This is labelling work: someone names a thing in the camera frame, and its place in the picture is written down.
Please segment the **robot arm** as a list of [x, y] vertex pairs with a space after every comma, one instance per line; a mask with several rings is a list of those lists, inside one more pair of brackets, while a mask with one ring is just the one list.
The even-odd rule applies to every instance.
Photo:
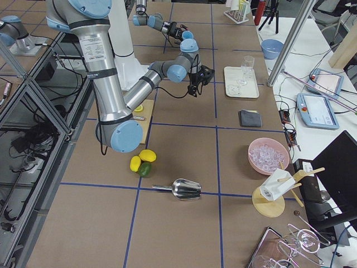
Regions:
[[183, 24], [177, 22], [165, 21], [160, 13], [148, 15], [147, 1], [136, 1], [136, 13], [133, 16], [135, 26], [148, 26], [153, 28], [167, 37], [172, 37], [179, 42], [186, 39], [193, 39], [193, 33]]
[[113, 12], [112, 1], [47, 1], [49, 27], [79, 39], [87, 67], [87, 78], [93, 82], [98, 124], [96, 136], [102, 153], [107, 148], [131, 152], [141, 143], [143, 129], [133, 119], [133, 111], [156, 89], [164, 78], [179, 83], [189, 78], [187, 92], [197, 96], [197, 90], [214, 77], [214, 70], [203, 65], [193, 34], [176, 22], [166, 22], [158, 13], [146, 13], [146, 1], [138, 1], [133, 17], [135, 25], [147, 25], [180, 41], [177, 58], [152, 63], [126, 93], [122, 92], [114, 50], [109, 38], [111, 18], [123, 41], [130, 41], [126, 11]]

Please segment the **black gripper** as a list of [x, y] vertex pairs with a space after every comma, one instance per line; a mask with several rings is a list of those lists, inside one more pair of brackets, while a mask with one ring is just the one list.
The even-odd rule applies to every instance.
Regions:
[[203, 86], [209, 84], [215, 75], [215, 70], [210, 69], [205, 65], [200, 65], [194, 67], [193, 71], [189, 73], [190, 84], [188, 86], [188, 93], [192, 96], [197, 96], [202, 94]]
[[183, 32], [188, 30], [189, 28], [185, 25], [177, 25], [177, 22], [170, 22], [168, 24], [167, 34], [176, 40], [182, 40]]

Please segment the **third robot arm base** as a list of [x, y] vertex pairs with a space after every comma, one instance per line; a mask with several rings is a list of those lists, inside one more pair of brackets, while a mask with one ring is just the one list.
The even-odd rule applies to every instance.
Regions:
[[17, 16], [1, 18], [1, 41], [13, 55], [35, 56], [40, 48], [48, 45], [47, 40], [47, 37], [31, 35]]

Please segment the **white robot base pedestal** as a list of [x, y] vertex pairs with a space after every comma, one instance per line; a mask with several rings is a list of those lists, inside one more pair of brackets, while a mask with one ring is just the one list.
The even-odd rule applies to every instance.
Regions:
[[120, 86], [123, 91], [128, 91], [146, 73], [147, 66], [142, 65], [134, 54], [128, 16], [123, 0], [112, 1], [109, 20], [109, 37]]

